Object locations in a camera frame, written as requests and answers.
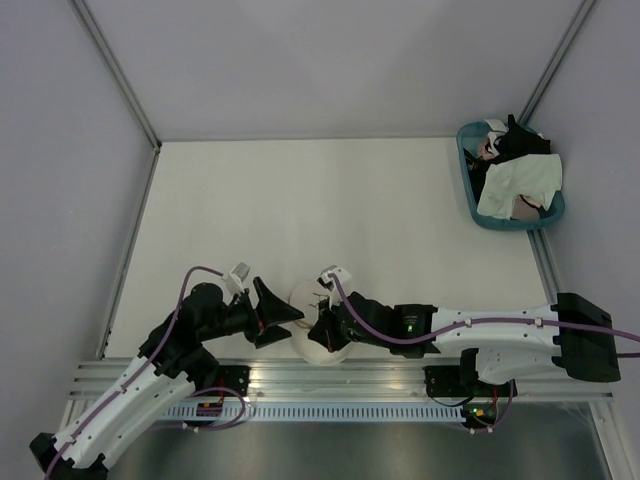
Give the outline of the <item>round white mesh laundry bag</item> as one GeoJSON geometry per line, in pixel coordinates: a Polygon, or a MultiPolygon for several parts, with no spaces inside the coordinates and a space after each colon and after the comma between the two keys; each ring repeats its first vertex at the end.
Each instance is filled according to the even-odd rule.
{"type": "Polygon", "coordinates": [[[315,280],[306,280],[298,284],[289,296],[289,304],[304,314],[290,328],[292,348],[307,363],[320,367],[338,365],[347,359],[352,349],[351,346],[346,346],[340,351],[329,352],[308,338],[311,328],[319,319],[319,303],[325,299],[325,293],[315,280]]]}

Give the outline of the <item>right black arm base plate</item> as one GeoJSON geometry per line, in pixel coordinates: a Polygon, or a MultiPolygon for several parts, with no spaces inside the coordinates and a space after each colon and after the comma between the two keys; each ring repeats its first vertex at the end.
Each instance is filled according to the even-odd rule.
{"type": "Polygon", "coordinates": [[[473,397],[472,390],[461,380],[459,366],[425,366],[424,383],[426,394],[431,398],[467,398],[473,397]]]}

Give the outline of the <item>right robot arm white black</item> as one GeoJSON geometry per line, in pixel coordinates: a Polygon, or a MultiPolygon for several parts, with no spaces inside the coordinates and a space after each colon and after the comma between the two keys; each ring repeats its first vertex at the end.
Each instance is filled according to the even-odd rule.
{"type": "Polygon", "coordinates": [[[419,359],[456,357],[459,388],[478,395],[490,385],[562,369],[575,379],[613,383],[621,378],[609,313],[575,293],[554,303],[511,312],[464,312],[433,305],[385,306],[352,293],[323,300],[309,340],[331,353],[352,343],[419,359]]]}

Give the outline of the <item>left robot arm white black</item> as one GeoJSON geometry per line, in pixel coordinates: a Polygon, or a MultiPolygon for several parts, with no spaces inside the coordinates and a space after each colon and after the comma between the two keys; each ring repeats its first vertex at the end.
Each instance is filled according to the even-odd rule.
{"type": "Polygon", "coordinates": [[[192,396],[240,398],[222,381],[205,342],[235,334],[257,348],[290,338],[286,324],[304,314],[253,280],[258,301],[240,289],[229,302],[220,286],[183,287],[175,309],[151,331],[138,354],[71,425],[40,433],[29,445],[47,479],[105,479],[124,451],[171,406],[192,396]]]}

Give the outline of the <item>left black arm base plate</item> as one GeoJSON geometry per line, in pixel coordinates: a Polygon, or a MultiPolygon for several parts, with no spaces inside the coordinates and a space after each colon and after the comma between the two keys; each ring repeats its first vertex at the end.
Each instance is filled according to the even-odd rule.
{"type": "Polygon", "coordinates": [[[221,365],[214,377],[207,379],[199,390],[225,387],[245,396],[250,382],[251,368],[247,365],[221,365]]]}

